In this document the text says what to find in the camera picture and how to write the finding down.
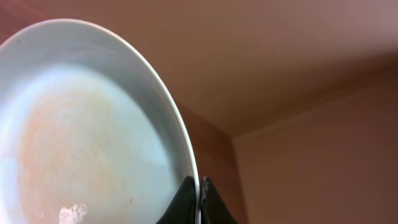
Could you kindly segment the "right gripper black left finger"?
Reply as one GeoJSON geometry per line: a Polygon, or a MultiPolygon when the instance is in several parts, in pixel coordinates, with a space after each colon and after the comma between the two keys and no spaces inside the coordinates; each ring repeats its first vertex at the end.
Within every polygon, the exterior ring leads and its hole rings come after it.
{"type": "Polygon", "coordinates": [[[195,224],[196,204],[195,180],[187,176],[156,224],[195,224]]]}

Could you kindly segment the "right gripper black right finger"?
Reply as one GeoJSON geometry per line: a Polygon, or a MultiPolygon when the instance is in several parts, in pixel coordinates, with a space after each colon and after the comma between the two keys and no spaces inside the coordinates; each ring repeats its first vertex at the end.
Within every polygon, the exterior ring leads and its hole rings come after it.
{"type": "Polygon", "coordinates": [[[207,176],[204,176],[200,184],[199,208],[201,224],[238,224],[207,176]]]}

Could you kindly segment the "light blue plate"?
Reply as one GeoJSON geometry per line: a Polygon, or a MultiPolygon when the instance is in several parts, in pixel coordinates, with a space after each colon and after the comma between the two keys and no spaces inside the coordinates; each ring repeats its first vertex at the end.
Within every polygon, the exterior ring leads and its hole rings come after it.
{"type": "Polygon", "coordinates": [[[2,223],[156,223],[184,182],[196,198],[182,117],[128,42],[52,19],[1,44],[2,223]]]}

